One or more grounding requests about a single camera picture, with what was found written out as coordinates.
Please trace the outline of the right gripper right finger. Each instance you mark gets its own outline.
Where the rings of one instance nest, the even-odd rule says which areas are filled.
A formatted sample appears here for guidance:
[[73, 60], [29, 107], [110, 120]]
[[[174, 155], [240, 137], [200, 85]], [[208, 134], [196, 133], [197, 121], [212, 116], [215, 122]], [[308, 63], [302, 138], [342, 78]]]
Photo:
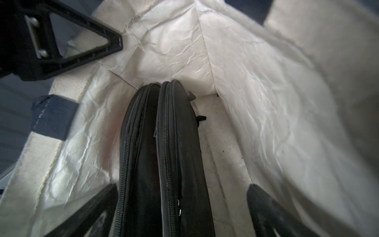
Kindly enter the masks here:
[[248, 188], [247, 203], [254, 230], [258, 237], [318, 236], [256, 184], [251, 184]]

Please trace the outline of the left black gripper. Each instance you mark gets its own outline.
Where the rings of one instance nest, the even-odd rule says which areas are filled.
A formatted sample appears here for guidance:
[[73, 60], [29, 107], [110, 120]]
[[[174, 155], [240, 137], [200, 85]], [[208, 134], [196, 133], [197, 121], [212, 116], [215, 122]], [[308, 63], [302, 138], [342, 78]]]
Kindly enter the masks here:
[[[82, 28], [60, 54], [51, 16]], [[59, 1], [1, 1], [1, 78], [42, 81], [121, 51], [121, 35]]]

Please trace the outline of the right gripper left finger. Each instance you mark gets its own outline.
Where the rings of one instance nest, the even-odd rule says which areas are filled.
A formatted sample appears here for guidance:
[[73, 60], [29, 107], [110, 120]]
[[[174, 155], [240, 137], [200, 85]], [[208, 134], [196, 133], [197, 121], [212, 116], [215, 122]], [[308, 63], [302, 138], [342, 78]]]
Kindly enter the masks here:
[[109, 184], [47, 237], [108, 237], [118, 200], [116, 184]]

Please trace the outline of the black zippered paddle case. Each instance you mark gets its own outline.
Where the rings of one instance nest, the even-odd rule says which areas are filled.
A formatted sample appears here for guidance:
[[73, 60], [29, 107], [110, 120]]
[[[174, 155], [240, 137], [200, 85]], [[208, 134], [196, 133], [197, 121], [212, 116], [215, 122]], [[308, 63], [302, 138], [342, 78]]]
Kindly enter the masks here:
[[160, 237], [161, 193], [154, 137], [160, 85], [133, 96], [120, 131], [115, 237]]
[[159, 91], [156, 144], [160, 178], [162, 235], [213, 237], [215, 228], [191, 97], [178, 80]]

